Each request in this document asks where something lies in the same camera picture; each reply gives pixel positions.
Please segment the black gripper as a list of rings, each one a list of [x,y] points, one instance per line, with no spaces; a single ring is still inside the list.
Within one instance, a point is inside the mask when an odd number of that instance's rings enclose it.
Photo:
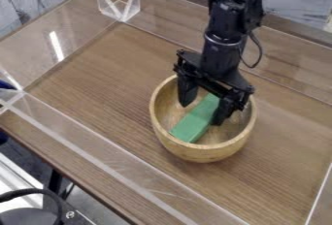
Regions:
[[[202,52],[179,50],[173,71],[178,75],[178,99],[186,107],[195,99],[202,87],[219,98],[211,125],[220,126],[236,110],[242,110],[254,87],[239,74],[238,66],[247,39],[252,34],[219,38],[212,33],[203,34]]]

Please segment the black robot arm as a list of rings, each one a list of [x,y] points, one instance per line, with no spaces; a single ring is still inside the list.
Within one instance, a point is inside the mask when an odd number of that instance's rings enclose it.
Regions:
[[[255,41],[252,30],[261,26],[263,0],[207,0],[208,23],[199,53],[176,52],[178,100],[187,106],[199,89],[218,98],[210,123],[219,125],[240,111],[254,93],[254,86],[240,76],[246,42]]]

